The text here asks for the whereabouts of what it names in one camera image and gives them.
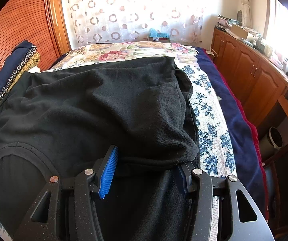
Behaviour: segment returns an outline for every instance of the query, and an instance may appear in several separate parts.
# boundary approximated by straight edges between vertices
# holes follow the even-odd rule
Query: bed
[[[174,57],[177,67],[192,83],[190,103],[198,128],[201,168],[217,177],[237,174],[265,214],[265,180],[256,129],[248,123],[241,104],[203,49],[157,42],[95,44],[64,55],[48,71],[148,56]],[[218,201],[214,197],[211,240],[217,238],[217,210]],[[3,240],[11,240],[1,222],[0,236]]]

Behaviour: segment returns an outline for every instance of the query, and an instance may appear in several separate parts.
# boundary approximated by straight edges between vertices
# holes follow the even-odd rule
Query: navy blue pillow
[[[36,50],[35,45],[24,40],[17,45],[11,52],[11,55],[6,58],[3,68],[0,70],[0,101],[6,95],[6,90],[12,84],[17,73],[31,56],[34,55]]]

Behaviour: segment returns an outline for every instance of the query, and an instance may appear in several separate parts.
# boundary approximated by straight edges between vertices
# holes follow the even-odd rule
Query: red blanket trim
[[[264,191],[265,191],[265,209],[267,209],[268,207],[268,192],[267,192],[267,185],[266,185],[266,175],[265,175],[265,171],[264,171],[264,168],[262,167],[262,157],[261,157],[261,154],[260,154],[260,148],[259,148],[259,138],[258,138],[258,134],[257,134],[257,129],[256,127],[248,121],[248,119],[246,118],[245,116],[245,113],[244,113],[244,110],[243,110],[243,107],[242,107],[242,104],[241,102],[235,97],[235,95],[233,94],[233,92],[231,91],[230,87],[228,86],[225,78],[223,77],[223,75],[219,72],[225,86],[228,88],[229,92],[231,93],[231,95],[233,96],[233,98],[235,99],[236,101],[236,104],[238,106],[238,108],[240,109],[240,112],[242,114],[242,117],[244,119],[244,121],[248,124],[248,126],[250,127],[251,129],[251,133],[252,133],[252,138],[253,138],[253,143],[254,143],[254,147],[255,147],[255,150],[257,152],[257,159],[259,161],[259,165],[260,165],[260,168],[261,168],[261,171],[262,171],[262,175],[263,175],[263,183],[264,183]],[[268,220],[269,219],[269,212],[266,210],[265,212],[265,219]]]

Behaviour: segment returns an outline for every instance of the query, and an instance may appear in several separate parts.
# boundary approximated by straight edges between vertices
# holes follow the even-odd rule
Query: wooden door frame
[[[71,51],[65,25],[62,0],[44,0],[46,17],[57,57]]]

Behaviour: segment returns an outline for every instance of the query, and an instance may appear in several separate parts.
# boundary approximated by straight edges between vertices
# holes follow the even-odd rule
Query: cabinet handle
[[[255,65],[253,65],[253,67],[254,67]],[[253,70],[253,68],[252,68],[252,70]],[[252,75],[252,70],[250,71],[250,74]]]
[[[254,72],[254,74],[253,74],[253,77],[254,77],[254,78],[255,78],[255,73],[256,73],[257,70],[258,70],[258,68],[255,69],[255,72]]]

